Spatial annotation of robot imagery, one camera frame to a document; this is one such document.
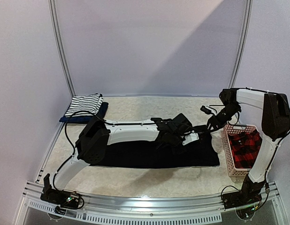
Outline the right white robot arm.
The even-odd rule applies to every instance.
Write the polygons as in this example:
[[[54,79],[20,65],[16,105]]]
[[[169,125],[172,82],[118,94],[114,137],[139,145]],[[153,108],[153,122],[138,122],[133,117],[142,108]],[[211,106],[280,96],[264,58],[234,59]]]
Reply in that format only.
[[[287,95],[250,88],[229,88],[223,89],[219,98],[224,107],[208,119],[206,128],[209,132],[223,128],[234,114],[242,111],[243,105],[260,110],[258,130],[262,143],[248,178],[253,184],[264,182],[278,148],[290,134],[290,105]]]

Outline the black white striped tank top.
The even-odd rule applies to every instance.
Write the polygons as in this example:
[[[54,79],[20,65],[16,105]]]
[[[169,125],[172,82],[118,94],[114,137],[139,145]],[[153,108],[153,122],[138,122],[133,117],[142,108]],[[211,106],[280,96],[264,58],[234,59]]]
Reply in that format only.
[[[75,117],[78,116],[91,116],[91,112],[93,114],[97,114],[99,109],[103,103],[103,96],[102,94],[91,94],[86,96],[73,96],[71,103],[65,113],[65,117],[70,117],[73,113],[78,111],[85,111],[79,112],[78,114],[74,115]]]

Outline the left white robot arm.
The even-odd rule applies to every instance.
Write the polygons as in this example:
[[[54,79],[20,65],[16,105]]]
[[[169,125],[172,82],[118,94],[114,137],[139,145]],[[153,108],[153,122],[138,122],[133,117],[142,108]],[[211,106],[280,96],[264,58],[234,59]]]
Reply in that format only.
[[[94,117],[79,135],[74,153],[55,172],[53,185],[46,190],[46,195],[54,203],[61,203],[65,194],[60,189],[64,189],[81,170],[102,161],[107,147],[112,144],[145,141],[183,147],[198,139],[192,124],[181,113],[169,120],[151,118],[118,122]]]

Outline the black garment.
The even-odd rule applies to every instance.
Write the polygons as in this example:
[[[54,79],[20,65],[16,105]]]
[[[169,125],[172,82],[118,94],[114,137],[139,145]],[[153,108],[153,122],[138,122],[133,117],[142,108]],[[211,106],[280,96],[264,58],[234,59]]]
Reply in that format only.
[[[192,128],[199,140],[187,144],[188,152],[184,154],[173,155],[172,146],[161,142],[116,143],[107,147],[104,159],[97,165],[137,169],[219,166],[218,154],[212,147],[212,137],[205,126]]]

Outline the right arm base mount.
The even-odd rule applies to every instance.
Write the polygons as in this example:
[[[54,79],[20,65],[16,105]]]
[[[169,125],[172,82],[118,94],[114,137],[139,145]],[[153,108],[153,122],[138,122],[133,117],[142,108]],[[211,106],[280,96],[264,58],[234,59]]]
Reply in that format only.
[[[258,206],[261,205],[262,195],[261,190],[265,188],[267,194],[270,192],[269,183],[266,181],[257,183],[252,182],[251,180],[244,180],[241,189],[237,189],[234,192],[224,193],[224,190],[221,192],[221,200],[224,204],[225,209],[231,209],[240,206],[246,206],[249,204],[258,203]]]

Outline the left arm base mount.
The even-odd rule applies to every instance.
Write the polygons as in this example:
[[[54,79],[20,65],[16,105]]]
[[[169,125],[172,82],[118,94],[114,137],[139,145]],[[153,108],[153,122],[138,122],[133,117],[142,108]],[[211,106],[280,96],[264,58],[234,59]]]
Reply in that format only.
[[[85,201],[78,192],[58,190],[52,187],[49,173],[43,178],[43,182],[44,187],[40,196],[42,201],[55,204],[64,209],[79,210],[84,207]]]

